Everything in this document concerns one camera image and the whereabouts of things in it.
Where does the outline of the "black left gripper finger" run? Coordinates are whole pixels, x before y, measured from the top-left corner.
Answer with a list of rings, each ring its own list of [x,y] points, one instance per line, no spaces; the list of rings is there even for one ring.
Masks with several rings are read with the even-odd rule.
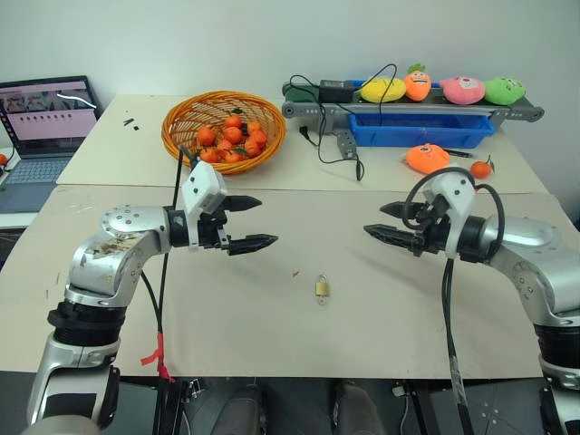
[[[240,239],[230,239],[227,253],[230,256],[254,253],[273,245],[277,240],[278,236],[267,234],[248,235]]]
[[[246,195],[232,195],[225,198],[225,210],[230,212],[246,211],[261,205],[261,200]]]

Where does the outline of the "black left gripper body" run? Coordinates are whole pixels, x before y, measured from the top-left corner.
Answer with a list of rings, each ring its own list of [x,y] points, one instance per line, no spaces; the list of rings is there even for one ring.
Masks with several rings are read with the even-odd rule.
[[[198,219],[198,246],[223,251],[230,249],[230,237],[226,233],[227,214],[223,208],[212,213],[203,212]]]

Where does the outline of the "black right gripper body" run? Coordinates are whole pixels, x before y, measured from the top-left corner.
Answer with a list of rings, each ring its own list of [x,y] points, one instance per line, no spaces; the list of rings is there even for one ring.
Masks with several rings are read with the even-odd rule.
[[[448,201],[438,194],[434,199],[424,203],[411,202],[408,207],[407,219],[414,220],[418,229],[411,238],[410,251],[415,256],[423,253],[438,254],[445,250],[450,232],[450,218],[447,211]]]

